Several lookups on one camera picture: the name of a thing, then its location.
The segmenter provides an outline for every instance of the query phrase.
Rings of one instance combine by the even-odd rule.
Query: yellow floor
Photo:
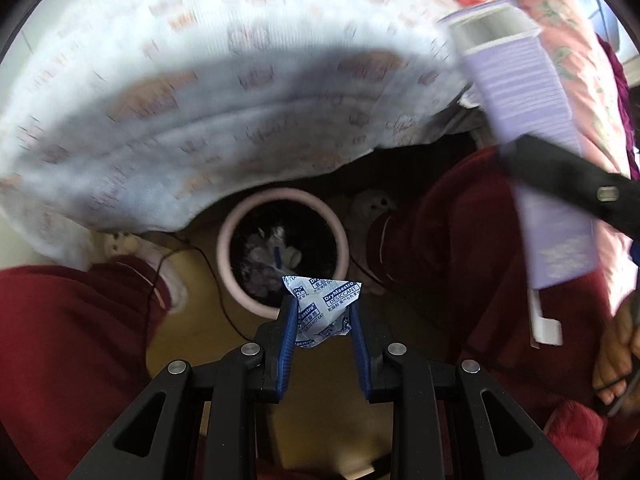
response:
[[[330,202],[342,208],[344,200]],[[199,218],[190,241],[215,264],[215,247],[225,203]],[[192,365],[220,359],[244,341],[228,325],[218,304],[215,282],[195,252],[171,258],[190,293],[181,314],[169,316],[148,352],[148,367],[157,374],[168,362],[182,358]],[[245,334],[253,336],[265,320],[242,309],[223,291],[229,316]],[[382,316],[394,336],[425,355],[442,359],[445,340],[413,309],[390,295],[365,295],[364,304]],[[368,404],[358,388],[350,336],[335,337],[313,349],[296,349],[290,387],[283,402],[271,411],[271,426],[280,464],[299,470],[339,472],[353,477],[370,462],[389,452],[392,406]]]

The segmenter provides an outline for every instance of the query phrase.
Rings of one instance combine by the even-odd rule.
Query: metal screw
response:
[[[465,359],[462,361],[462,369],[468,374],[477,374],[480,371],[480,365],[473,359]]]
[[[178,375],[187,369],[187,363],[184,361],[172,361],[167,367],[170,374]]]
[[[616,186],[602,186],[598,188],[597,197],[600,202],[615,202],[620,198],[620,191]]]
[[[406,354],[406,346],[404,346],[402,343],[391,343],[388,347],[386,347],[386,349],[391,355]]]
[[[240,349],[244,355],[256,355],[260,351],[258,343],[245,343]]]

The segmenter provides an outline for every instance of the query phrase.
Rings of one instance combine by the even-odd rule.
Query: pink pillow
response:
[[[569,97],[584,157],[628,177],[616,80],[588,17],[575,0],[520,0],[520,5],[543,29],[540,39]],[[635,266],[628,258],[630,240],[597,222],[596,242],[614,312],[635,285]]]

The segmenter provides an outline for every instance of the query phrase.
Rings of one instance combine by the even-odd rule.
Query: white packet with blue text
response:
[[[296,346],[311,348],[351,331],[347,307],[360,297],[361,283],[301,276],[285,276],[282,281],[298,300]]]

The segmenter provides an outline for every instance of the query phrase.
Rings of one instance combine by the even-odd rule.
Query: triangular cutout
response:
[[[156,393],[138,416],[116,438],[113,446],[120,451],[145,457],[151,451],[166,395]]]
[[[482,392],[482,402],[489,416],[495,447],[500,456],[511,456],[531,449],[533,441],[490,391]]]

